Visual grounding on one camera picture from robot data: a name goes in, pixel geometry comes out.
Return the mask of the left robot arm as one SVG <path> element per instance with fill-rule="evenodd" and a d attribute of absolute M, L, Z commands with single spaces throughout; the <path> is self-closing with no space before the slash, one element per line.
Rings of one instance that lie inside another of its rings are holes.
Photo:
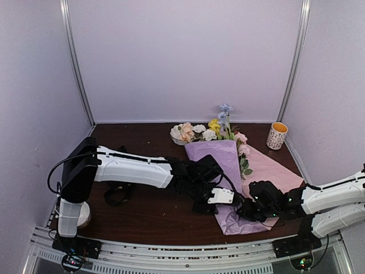
<path fill-rule="evenodd" d="M 87 137 L 67 158 L 54 165 L 58 167 L 62 167 L 62 178 L 54 190 L 60 198 L 57 233 L 61 246 L 69 253 L 77 253 L 82 248 L 81 239 L 76 237 L 78 219 L 94 182 L 134 183 L 156 188 L 173 184 L 198 204 L 232 201 L 230 192 L 214 182 L 223 174 L 210 155 L 197 162 L 132 155 L 99 146 L 94 138 Z"/>

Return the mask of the scalloped white bowl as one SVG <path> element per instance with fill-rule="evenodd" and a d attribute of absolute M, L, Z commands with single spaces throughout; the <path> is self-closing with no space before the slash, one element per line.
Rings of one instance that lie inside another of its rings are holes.
<path fill-rule="evenodd" d="M 170 137 L 174 144 L 178 146 L 184 146 L 186 144 L 186 141 L 183 139 L 182 133 L 181 133 L 181 126 L 182 124 L 175 125 L 170 130 Z"/>

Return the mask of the patterned mug orange inside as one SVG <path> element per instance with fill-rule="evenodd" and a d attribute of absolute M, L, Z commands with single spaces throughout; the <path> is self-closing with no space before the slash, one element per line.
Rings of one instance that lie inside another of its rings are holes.
<path fill-rule="evenodd" d="M 284 144 L 288 127 L 281 122 L 271 124 L 269 134 L 267 136 L 266 145 L 272 150 L 280 150 Z"/>

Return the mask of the black printed ribbon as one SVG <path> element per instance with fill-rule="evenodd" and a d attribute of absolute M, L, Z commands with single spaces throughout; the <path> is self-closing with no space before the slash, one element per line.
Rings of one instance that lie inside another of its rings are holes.
<path fill-rule="evenodd" d="M 108 190 L 104 193 L 104 200 L 109 206 L 119 206 L 129 201 L 134 189 L 132 183 L 126 182 L 107 182 Z"/>

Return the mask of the pink wrapping paper sheet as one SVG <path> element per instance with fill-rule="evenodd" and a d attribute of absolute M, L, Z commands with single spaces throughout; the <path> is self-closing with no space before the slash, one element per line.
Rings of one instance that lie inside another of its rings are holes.
<path fill-rule="evenodd" d="M 206 155 L 214 157 L 223 169 L 225 175 L 233 182 L 237 191 L 249 197 L 249 183 L 271 181 L 283 193 L 299 187 L 303 178 L 272 158 L 259 152 L 252 146 L 248 156 L 249 168 L 253 170 L 245 180 L 241 179 L 238 163 L 238 152 L 233 140 L 213 140 L 188 143 L 185 146 L 189 160 L 198 161 Z M 264 223 L 248 221 L 236 214 L 236 209 L 228 205 L 218 205 L 218 214 L 215 215 L 218 225 L 224 235 L 244 235 L 271 230 L 279 220 L 277 217 L 268 218 Z"/>

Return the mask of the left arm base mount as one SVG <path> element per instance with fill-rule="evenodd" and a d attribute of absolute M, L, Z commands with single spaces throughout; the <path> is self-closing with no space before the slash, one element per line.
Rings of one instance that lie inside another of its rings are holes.
<path fill-rule="evenodd" d="M 52 243 L 53 249 L 91 259 L 99 258 L 101 247 L 101 241 L 82 237 L 61 237 Z"/>

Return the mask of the blue flower stem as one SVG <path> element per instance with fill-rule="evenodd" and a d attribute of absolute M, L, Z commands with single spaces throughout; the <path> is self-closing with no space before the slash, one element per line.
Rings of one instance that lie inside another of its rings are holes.
<path fill-rule="evenodd" d="M 220 105 L 220 112 L 217 115 L 218 123 L 221 125 L 225 138 L 234 140 L 234 134 L 230 126 L 230 113 L 233 111 L 233 107 L 228 103 Z"/>

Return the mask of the peach flower stem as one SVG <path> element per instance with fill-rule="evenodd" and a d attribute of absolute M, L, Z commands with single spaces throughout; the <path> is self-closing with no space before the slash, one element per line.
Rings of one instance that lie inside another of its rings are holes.
<path fill-rule="evenodd" d="M 180 133 L 179 139 L 190 143 L 194 138 L 193 126 L 188 123 L 182 123 L 178 125 L 178 131 Z"/>

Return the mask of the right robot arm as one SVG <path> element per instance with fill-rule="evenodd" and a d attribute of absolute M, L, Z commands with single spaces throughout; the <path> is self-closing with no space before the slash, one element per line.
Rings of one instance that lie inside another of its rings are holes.
<path fill-rule="evenodd" d="M 364 220 L 364 170 L 347 178 L 321 186 L 305 184 L 283 193 L 270 181 L 251 182 L 248 198 L 241 198 L 237 215 L 264 222 L 300 218 L 299 235 L 292 246 L 304 252 L 322 238 Z"/>

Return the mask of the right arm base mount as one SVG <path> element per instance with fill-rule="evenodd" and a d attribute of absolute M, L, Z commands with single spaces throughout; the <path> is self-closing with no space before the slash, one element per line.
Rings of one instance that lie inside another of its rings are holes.
<path fill-rule="evenodd" d="M 320 248 L 322 242 L 313 234 L 297 235 L 272 242 L 276 258 L 294 256 Z"/>

